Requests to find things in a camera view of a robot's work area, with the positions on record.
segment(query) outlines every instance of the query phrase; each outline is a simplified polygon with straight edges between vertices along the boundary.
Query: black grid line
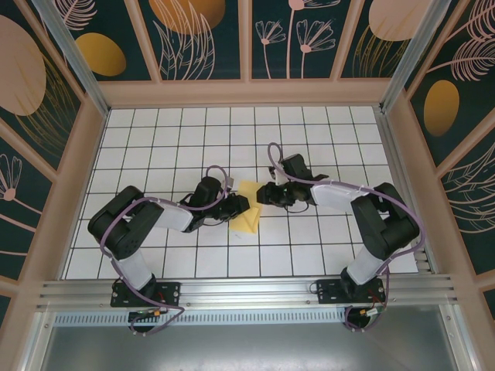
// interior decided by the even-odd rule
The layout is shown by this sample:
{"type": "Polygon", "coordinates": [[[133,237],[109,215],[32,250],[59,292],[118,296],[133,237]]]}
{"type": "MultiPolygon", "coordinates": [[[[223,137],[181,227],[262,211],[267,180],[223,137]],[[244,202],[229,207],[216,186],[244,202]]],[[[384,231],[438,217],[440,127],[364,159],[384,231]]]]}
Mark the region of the black grid line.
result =
{"type": "MultiPolygon", "coordinates": [[[[204,145],[207,141],[207,110],[204,111],[204,130],[203,130],[203,155],[201,157],[201,176],[206,176],[206,171],[204,171],[204,145]]],[[[200,231],[196,232],[196,259],[195,259],[195,269],[194,269],[194,278],[196,278],[197,267],[198,267],[198,250],[200,247],[200,231]]]]}
{"type": "MultiPolygon", "coordinates": [[[[268,147],[267,145],[258,145],[258,147],[268,147]]],[[[215,145],[214,147],[227,147],[226,145],[215,145]]],[[[244,147],[254,147],[253,145],[244,145],[244,147]]],[[[326,168],[336,168],[338,165],[314,165],[315,167],[326,167],[326,168]]],[[[363,164],[354,164],[354,165],[340,165],[340,167],[343,167],[345,166],[346,168],[349,168],[349,167],[378,167],[378,166],[387,166],[387,164],[373,164],[373,165],[363,165],[363,164]]],[[[230,168],[267,168],[268,166],[258,166],[256,167],[256,165],[251,165],[251,166],[231,166],[230,168]]],[[[182,170],[188,170],[188,169],[197,169],[197,168],[203,168],[201,166],[185,166],[185,167],[180,167],[180,169],[182,170]]],[[[175,168],[151,168],[152,170],[173,170],[175,168]]],[[[111,170],[121,170],[120,168],[97,168],[94,170],[94,172],[101,172],[101,171],[111,171],[111,170]]],[[[146,168],[123,168],[123,170],[146,170],[146,168]]],[[[113,192],[87,192],[87,194],[95,194],[95,193],[113,193],[113,192]]]]}
{"type": "MultiPolygon", "coordinates": [[[[87,186],[86,195],[84,196],[83,206],[82,206],[81,212],[80,212],[80,220],[78,221],[78,224],[77,224],[77,231],[75,232],[75,238],[73,239],[73,246],[72,246],[72,249],[71,250],[73,250],[75,248],[77,239],[79,238],[80,227],[81,227],[81,224],[82,224],[81,220],[82,220],[82,217],[84,215],[84,212],[86,211],[86,205],[87,205],[87,201],[88,201],[88,198],[89,198],[89,190],[91,189],[91,186],[93,185],[94,173],[95,173],[96,165],[98,163],[98,160],[100,159],[101,145],[103,144],[103,141],[105,139],[105,136],[107,135],[108,126],[106,126],[106,125],[108,125],[108,121],[105,123],[104,133],[101,136],[101,141],[100,141],[100,144],[98,145],[98,152],[97,152],[97,155],[96,155],[94,166],[91,169],[91,177],[90,177],[89,184],[87,186]]],[[[65,271],[65,278],[67,278],[67,274],[69,273],[70,264],[72,263],[72,256],[73,256],[73,251],[70,252],[69,262],[68,262],[68,265],[67,265],[67,270],[65,271]]]]}
{"type": "MultiPolygon", "coordinates": [[[[309,141],[308,141],[308,132],[306,130],[306,118],[304,116],[304,109],[302,110],[302,122],[304,123],[304,134],[306,136],[306,147],[308,149],[309,168],[311,168],[311,155],[309,154],[309,141]]],[[[330,140],[333,143],[332,130],[330,129],[330,126],[329,126],[329,131],[330,131],[330,140]]],[[[333,149],[333,155],[335,156],[335,147],[333,145],[332,145],[332,149],[333,149]]],[[[325,254],[323,253],[322,230],[321,230],[321,227],[319,225],[319,216],[318,216],[318,207],[317,206],[315,206],[315,211],[316,211],[316,223],[318,224],[319,247],[322,251],[323,273],[326,274],[325,254]]]]}
{"type": "MultiPolygon", "coordinates": [[[[232,157],[232,154],[230,153],[230,150],[232,148],[231,140],[230,140],[231,135],[232,135],[232,108],[229,107],[229,170],[228,170],[229,177],[230,177],[230,158],[232,157]]],[[[230,230],[230,221],[227,222],[227,277],[229,277],[229,268],[230,268],[230,264],[229,264],[230,233],[229,233],[229,230],[230,230]]]]}
{"type": "MultiPolygon", "coordinates": [[[[282,148],[282,153],[280,156],[284,157],[284,152],[283,152],[283,142],[282,142],[282,121],[280,119],[280,107],[277,107],[277,112],[278,112],[278,129],[280,130],[280,148],[282,148]]],[[[291,223],[290,220],[288,219],[288,211],[286,210],[287,215],[284,216],[287,218],[287,233],[288,233],[288,250],[290,251],[290,257],[291,257],[291,272],[292,276],[294,276],[294,261],[292,259],[292,241],[291,241],[291,223]]],[[[261,248],[260,248],[260,274],[261,274],[261,248]]]]}
{"type": "MultiPolygon", "coordinates": [[[[257,139],[256,139],[256,109],[253,107],[253,122],[254,122],[254,164],[256,165],[256,183],[258,183],[258,151],[257,151],[257,139]]],[[[261,276],[261,231],[258,222],[258,263],[261,276]]]]}
{"type": "MultiPolygon", "coordinates": [[[[131,138],[131,128],[132,128],[132,124],[134,123],[134,116],[136,115],[136,110],[134,110],[132,112],[132,119],[131,119],[131,127],[129,128],[129,134],[127,136],[127,143],[129,143],[129,139],[131,138]]],[[[125,154],[127,152],[127,147],[125,147],[125,150],[124,150],[124,157],[122,158],[122,164],[121,164],[121,169],[120,169],[120,173],[118,175],[118,181],[117,181],[117,188],[115,190],[115,194],[117,194],[118,192],[118,186],[121,182],[121,177],[122,177],[122,170],[124,169],[124,161],[125,161],[125,154]]],[[[103,254],[101,255],[101,259],[100,259],[100,266],[98,267],[98,273],[97,273],[97,276],[96,277],[100,277],[100,271],[101,271],[101,265],[103,264],[103,254]]]]}
{"type": "MultiPolygon", "coordinates": [[[[252,125],[234,125],[236,128],[251,128],[252,125]]],[[[266,127],[269,127],[269,126],[277,126],[277,125],[258,125],[258,127],[261,127],[261,128],[266,128],[266,127]]],[[[352,124],[345,124],[345,125],[340,125],[340,126],[352,126],[352,124]]],[[[185,128],[198,128],[198,127],[194,127],[194,126],[184,126],[185,128]]],[[[169,126],[160,126],[159,128],[170,128],[169,126]]],[[[228,128],[227,125],[223,125],[223,126],[219,126],[219,128],[228,128]]],[[[297,143],[291,143],[291,144],[287,144],[287,146],[291,146],[291,145],[380,145],[381,143],[377,143],[375,141],[373,142],[350,142],[350,143],[301,143],[301,144],[297,144],[297,143]]],[[[228,145],[180,145],[180,147],[184,147],[184,148],[187,148],[187,147],[227,147],[228,145]]],[[[247,144],[240,144],[240,145],[235,145],[235,144],[232,144],[230,143],[229,146],[231,147],[246,147],[246,146],[251,146],[251,145],[247,145],[247,144]]],[[[175,145],[132,145],[132,146],[111,146],[111,147],[101,147],[101,149],[119,149],[119,148],[175,148],[176,146],[175,145]]]]}
{"type": "MultiPolygon", "coordinates": [[[[184,109],[181,108],[180,110],[180,122],[183,122],[183,115],[184,115],[184,109]]],[[[177,149],[176,149],[176,167],[177,167],[177,159],[179,158],[179,141],[180,141],[180,129],[179,129],[179,135],[177,135],[177,149]]],[[[170,199],[173,199],[173,189],[176,184],[176,170],[173,172],[173,177],[172,177],[172,191],[170,193],[170,199]]],[[[167,232],[167,239],[165,241],[165,250],[166,247],[169,244],[169,236],[170,233],[167,232]]],[[[165,276],[165,262],[166,262],[166,251],[165,251],[165,256],[163,257],[163,269],[162,269],[162,277],[165,276]]],[[[194,277],[196,276],[196,267],[194,267],[194,277]]]]}

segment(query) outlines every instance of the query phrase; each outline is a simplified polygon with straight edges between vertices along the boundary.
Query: metal floor panel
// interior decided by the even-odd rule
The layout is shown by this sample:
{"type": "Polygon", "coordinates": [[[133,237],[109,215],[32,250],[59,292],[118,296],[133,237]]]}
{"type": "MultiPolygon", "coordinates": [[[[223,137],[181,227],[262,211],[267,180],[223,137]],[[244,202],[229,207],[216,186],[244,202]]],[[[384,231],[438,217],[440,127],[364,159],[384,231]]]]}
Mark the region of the metal floor panel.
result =
{"type": "Polygon", "coordinates": [[[340,323],[54,328],[43,371],[456,370],[438,308],[389,308],[371,332],[340,323]]]}

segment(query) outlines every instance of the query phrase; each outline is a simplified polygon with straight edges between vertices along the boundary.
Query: ventilation slot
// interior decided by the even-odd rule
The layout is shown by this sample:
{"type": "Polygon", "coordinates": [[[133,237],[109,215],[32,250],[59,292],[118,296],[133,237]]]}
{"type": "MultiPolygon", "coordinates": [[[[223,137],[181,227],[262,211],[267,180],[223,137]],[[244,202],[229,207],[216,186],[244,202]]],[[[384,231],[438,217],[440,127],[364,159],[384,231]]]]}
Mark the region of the ventilation slot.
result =
{"type": "MultiPolygon", "coordinates": [[[[67,312],[58,313],[54,327],[109,327],[128,326],[130,312],[67,312]]],[[[164,324],[173,314],[159,318],[147,318],[137,321],[136,326],[164,324]]],[[[265,309],[265,310],[224,310],[197,311],[190,310],[175,320],[174,325],[256,325],[256,324],[290,324],[290,323],[327,323],[343,322],[343,308],[310,309],[265,309]]]]}

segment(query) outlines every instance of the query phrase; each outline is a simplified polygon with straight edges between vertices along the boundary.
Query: beige oval shape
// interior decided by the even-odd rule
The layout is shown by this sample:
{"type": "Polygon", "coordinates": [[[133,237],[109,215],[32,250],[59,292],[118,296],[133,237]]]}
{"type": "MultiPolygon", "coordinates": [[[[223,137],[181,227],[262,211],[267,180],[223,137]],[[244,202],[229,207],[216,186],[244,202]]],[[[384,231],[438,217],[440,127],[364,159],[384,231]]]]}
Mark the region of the beige oval shape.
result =
{"type": "Polygon", "coordinates": [[[43,102],[46,71],[36,42],[17,23],[0,15],[0,106],[27,116],[43,102]]]}
{"type": "Polygon", "coordinates": [[[371,32],[385,41],[411,39],[430,2],[431,0],[374,0],[369,14],[371,32]]]}
{"type": "Polygon", "coordinates": [[[203,15],[211,29],[218,26],[224,18],[225,0],[149,0],[149,5],[160,22],[172,31],[184,35],[200,33],[198,27],[193,27],[193,14],[189,3],[198,17],[203,15]],[[182,7],[183,16],[181,11],[178,11],[178,6],[182,7]]]}

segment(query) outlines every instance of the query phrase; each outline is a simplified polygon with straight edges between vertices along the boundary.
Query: cable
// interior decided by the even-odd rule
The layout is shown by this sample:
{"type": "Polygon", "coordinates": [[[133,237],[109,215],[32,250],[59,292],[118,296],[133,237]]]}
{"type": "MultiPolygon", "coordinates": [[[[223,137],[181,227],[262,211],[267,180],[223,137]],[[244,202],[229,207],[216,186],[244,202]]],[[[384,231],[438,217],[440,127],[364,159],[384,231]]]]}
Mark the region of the cable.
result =
{"type": "MultiPolygon", "coordinates": [[[[389,292],[389,287],[390,287],[390,269],[388,267],[385,268],[385,274],[387,275],[387,287],[385,288],[385,303],[384,303],[384,309],[387,307],[388,303],[388,292],[389,292]]],[[[373,322],[371,322],[371,325],[366,326],[366,328],[360,328],[357,327],[356,325],[352,324],[349,322],[349,313],[350,310],[353,308],[353,306],[349,306],[346,308],[346,311],[344,312],[343,315],[343,325],[346,326],[347,329],[349,329],[352,332],[359,331],[359,332],[366,332],[370,331],[374,326],[377,325],[377,323],[380,321],[381,318],[381,313],[377,315],[377,317],[374,319],[373,322]]]]}
{"type": "Polygon", "coordinates": [[[287,179],[292,180],[293,182],[298,182],[298,183],[303,183],[303,184],[310,184],[310,185],[313,185],[313,186],[317,186],[317,185],[320,185],[320,184],[328,184],[330,186],[335,185],[335,186],[341,186],[341,187],[352,189],[352,190],[365,191],[365,192],[371,193],[372,195],[376,195],[378,197],[381,197],[382,199],[386,199],[387,201],[393,203],[397,207],[399,207],[402,210],[404,210],[404,212],[407,213],[416,222],[416,224],[418,225],[418,228],[420,230],[420,233],[421,233],[421,237],[420,237],[419,242],[414,247],[411,247],[410,249],[407,249],[405,251],[401,251],[401,252],[392,254],[377,269],[377,274],[383,273],[384,272],[384,269],[396,257],[400,257],[402,255],[409,254],[409,253],[414,253],[416,250],[418,250],[419,248],[421,248],[425,244],[426,230],[425,230],[425,226],[424,226],[423,222],[416,216],[416,214],[411,209],[409,209],[403,203],[397,201],[394,197],[390,197],[389,195],[385,195],[384,193],[378,192],[375,189],[372,189],[370,187],[366,187],[365,185],[359,186],[359,185],[345,183],[345,182],[341,182],[341,181],[337,181],[337,180],[319,180],[319,181],[305,180],[305,179],[296,178],[295,176],[291,176],[291,175],[285,173],[284,172],[284,169],[277,162],[275,162],[275,160],[271,156],[271,147],[274,147],[274,146],[278,149],[278,153],[279,153],[279,160],[278,161],[280,162],[283,159],[283,157],[282,157],[282,148],[280,147],[280,145],[278,145],[277,143],[274,143],[274,142],[272,142],[272,143],[270,143],[268,145],[268,159],[270,160],[271,165],[275,168],[275,170],[277,170],[278,172],[280,172],[287,179]]]}
{"type": "MultiPolygon", "coordinates": [[[[228,182],[227,173],[220,166],[211,165],[209,168],[207,168],[206,175],[208,175],[208,173],[210,172],[210,170],[212,168],[218,168],[219,170],[222,171],[222,173],[224,174],[224,178],[225,178],[225,184],[227,184],[227,182],[228,182]]],[[[178,318],[185,311],[185,309],[183,307],[179,307],[179,306],[175,306],[175,305],[163,304],[163,303],[159,303],[157,301],[154,301],[154,300],[152,300],[150,298],[147,298],[146,296],[144,296],[143,294],[141,294],[138,290],[136,290],[134,287],[132,287],[131,283],[128,281],[128,279],[126,278],[126,276],[124,276],[124,273],[122,272],[121,268],[117,265],[117,263],[116,263],[116,261],[114,259],[113,254],[111,252],[105,250],[105,242],[107,242],[107,238],[110,235],[110,232],[115,228],[115,226],[117,225],[117,223],[130,210],[134,209],[140,203],[143,203],[143,202],[146,202],[146,201],[153,201],[155,203],[161,203],[161,204],[167,204],[167,205],[170,205],[170,206],[182,207],[183,209],[187,209],[187,210],[203,211],[203,210],[209,209],[209,208],[215,206],[216,204],[218,204],[225,197],[226,193],[227,193],[227,187],[225,187],[225,189],[222,191],[221,196],[218,199],[216,199],[215,201],[213,201],[210,205],[206,205],[206,206],[202,206],[202,207],[190,207],[190,206],[184,206],[184,205],[177,205],[176,203],[173,203],[172,201],[169,201],[167,199],[160,199],[158,197],[143,197],[141,199],[135,200],[131,205],[129,205],[125,209],[123,209],[121,211],[121,213],[118,214],[118,216],[110,223],[110,225],[108,226],[107,230],[105,230],[105,232],[103,233],[103,236],[102,236],[101,241],[100,241],[100,250],[101,250],[101,253],[104,256],[106,256],[106,257],[108,257],[110,259],[110,262],[111,262],[112,267],[115,269],[115,271],[117,272],[118,276],[120,277],[120,279],[122,280],[122,282],[125,283],[125,285],[128,287],[128,289],[131,290],[131,292],[134,295],[136,295],[138,298],[142,299],[143,301],[146,301],[149,304],[152,304],[153,306],[156,306],[158,308],[172,309],[172,310],[179,311],[174,316],[172,316],[167,322],[165,322],[163,325],[154,327],[150,331],[143,332],[143,333],[137,332],[134,329],[134,324],[137,321],[137,319],[135,318],[135,320],[133,320],[131,322],[131,330],[133,331],[134,335],[137,335],[137,334],[140,334],[140,336],[146,336],[147,334],[148,335],[152,335],[152,334],[155,334],[155,333],[163,330],[166,326],[168,326],[171,322],[173,322],[176,318],[178,318]]]]}
{"type": "Polygon", "coordinates": [[[205,224],[203,223],[204,226],[219,226],[220,224],[222,224],[223,222],[218,222],[218,223],[215,223],[215,224],[205,224]]]}
{"type": "Polygon", "coordinates": [[[311,290],[311,287],[312,287],[314,284],[316,284],[316,282],[312,282],[312,283],[310,284],[310,286],[309,286],[309,292],[310,292],[311,294],[317,295],[317,294],[318,294],[318,290],[314,290],[314,291],[313,291],[313,290],[311,290]]]}
{"type": "MultiPolygon", "coordinates": [[[[378,192],[377,190],[372,189],[370,187],[366,187],[364,185],[358,186],[358,185],[354,185],[354,184],[350,184],[350,183],[346,183],[346,182],[341,182],[341,181],[336,181],[336,180],[319,180],[319,181],[305,180],[305,179],[299,179],[299,178],[296,178],[295,176],[291,176],[291,175],[287,174],[286,172],[284,172],[284,169],[279,165],[280,161],[283,159],[283,155],[282,155],[282,147],[280,147],[280,145],[278,145],[277,143],[272,142],[268,145],[268,159],[270,160],[271,165],[275,168],[275,170],[277,170],[283,176],[285,176],[289,180],[292,180],[293,182],[310,184],[313,186],[317,186],[317,185],[321,185],[321,184],[328,184],[330,186],[335,185],[335,186],[341,186],[341,187],[352,189],[352,190],[365,191],[365,192],[371,193],[372,195],[376,195],[378,197],[381,197],[382,199],[386,199],[387,201],[393,203],[397,207],[404,210],[404,212],[407,213],[415,221],[415,223],[418,225],[418,228],[419,228],[419,231],[421,234],[419,242],[415,246],[411,247],[410,249],[392,254],[386,261],[383,262],[383,264],[376,271],[376,274],[385,273],[387,275],[387,287],[385,289],[385,303],[384,303],[384,308],[386,308],[387,303],[388,303],[388,292],[389,292],[389,282],[390,282],[390,269],[388,268],[388,265],[396,257],[400,257],[400,256],[405,255],[405,254],[414,253],[415,251],[420,249],[425,244],[426,230],[425,230],[425,226],[424,226],[423,222],[405,204],[399,202],[398,200],[396,200],[393,197],[390,197],[389,195],[385,195],[384,193],[378,192]],[[273,159],[273,157],[271,156],[271,147],[276,147],[278,149],[278,162],[276,162],[273,159]]],[[[364,332],[365,330],[363,328],[358,328],[357,326],[353,325],[352,323],[350,323],[348,321],[347,318],[349,317],[349,312],[352,308],[353,308],[352,305],[350,307],[346,308],[346,311],[344,314],[344,325],[351,331],[355,331],[356,329],[359,329],[362,332],[364,332]]],[[[371,323],[371,325],[367,326],[367,330],[372,329],[378,323],[379,318],[380,318],[380,315],[378,315],[378,317],[373,321],[373,323],[371,323]]]]}
{"type": "Polygon", "coordinates": [[[301,211],[288,211],[287,205],[284,206],[284,209],[289,214],[300,214],[300,213],[304,213],[307,209],[309,209],[309,204],[306,203],[306,208],[304,210],[301,210],[301,211]]]}

